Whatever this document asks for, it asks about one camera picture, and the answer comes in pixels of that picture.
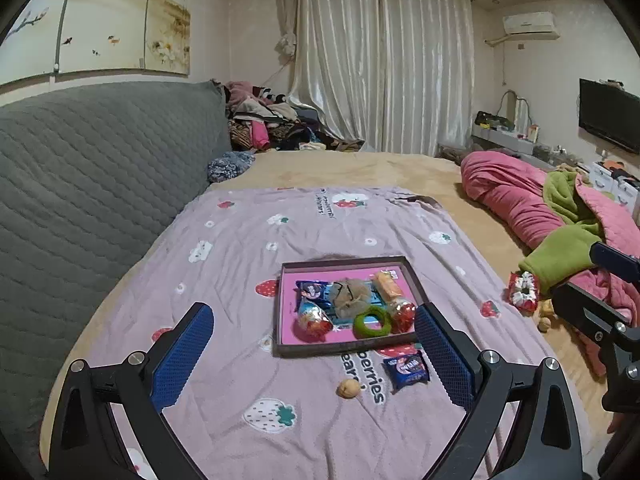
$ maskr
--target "gray quilted headboard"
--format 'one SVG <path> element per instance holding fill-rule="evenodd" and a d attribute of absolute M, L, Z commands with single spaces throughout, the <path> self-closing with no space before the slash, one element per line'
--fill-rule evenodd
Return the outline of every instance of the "gray quilted headboard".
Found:
<path fill-rule="evenodd" d="M 56 375 L 231 149 L 224 101 L 212 82 L 127 82 L 0 107 L 0 430 L 36 478 Z"/>

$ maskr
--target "metal bolt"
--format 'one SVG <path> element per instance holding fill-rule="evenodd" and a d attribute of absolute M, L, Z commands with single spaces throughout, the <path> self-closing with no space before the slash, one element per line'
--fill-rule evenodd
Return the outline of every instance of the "metal bolt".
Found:
<path fill-rule="evenodd" d="M 127 357 L 127 363 L 130 365 L 139 365 L 142 361 L 145 360 L 145 354 L 143 352 L 133 352 Z"/>
<path fill-rule="evenodd" d="M 78 359 L 78 361 L 73 361 L 71 363 L 71 366 L 69 367 L 69 369 L 72 372 L 79 372 L 80 370 L 82 370 L 84 368 L 84 361 Z"/>
<path fill-rule="evenodd" d="M 545 359 L 545 366 L 549 368 L 549 370 L 558 370 L 558 368 L 560 367 L 560 363 L 558 362 L 558 359 L 547 357 Z"/>
<path fill-rule="evenodd" d="M 500 354 L 494 350 L 486 350 L 482 352 L 482 359 L 492 365 L 495 365 L 500 360 Z"/>

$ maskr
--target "green ring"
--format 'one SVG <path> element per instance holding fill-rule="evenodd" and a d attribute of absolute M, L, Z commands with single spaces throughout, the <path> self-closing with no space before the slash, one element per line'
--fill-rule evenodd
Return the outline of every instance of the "green ring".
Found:
<path fill-rule="evenodd" d="M 364 323 L 364 319 L 367 316 L 375 317 L 382 327 L 368 328 Z M 384 308 L 375 305 L 371 305 L 366 312 L 358 314 L 356 319 L 353 320 L 353 333 L 358 339 L 389 335 L 391 334 L 391 327 L 391 314 L 389 314 Z"/>

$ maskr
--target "television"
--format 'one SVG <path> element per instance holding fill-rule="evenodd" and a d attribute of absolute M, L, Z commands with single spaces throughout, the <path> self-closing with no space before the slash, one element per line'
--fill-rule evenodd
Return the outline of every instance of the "television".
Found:
<path fill-rule="evenodd" d="M 624 90 L 580 79 L 580 127 L 640 154 L 640 98 Z"/>

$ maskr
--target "green cloth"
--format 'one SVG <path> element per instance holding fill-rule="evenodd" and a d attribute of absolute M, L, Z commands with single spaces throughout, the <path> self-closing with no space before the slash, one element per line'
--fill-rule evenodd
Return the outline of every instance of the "green cloth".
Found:
<path fill-rule="evenodd" d="M 540 291 L 548 290 L 574 274 L 594 267 L 589 250 L 604 241 L 604 230 L 596 215 L 575 190 L 578 174 L 570 171 L 549 173 L 542 199 L 566 224 L 551 232 L 542 243 L 520 262 L 540 280 Z"/>

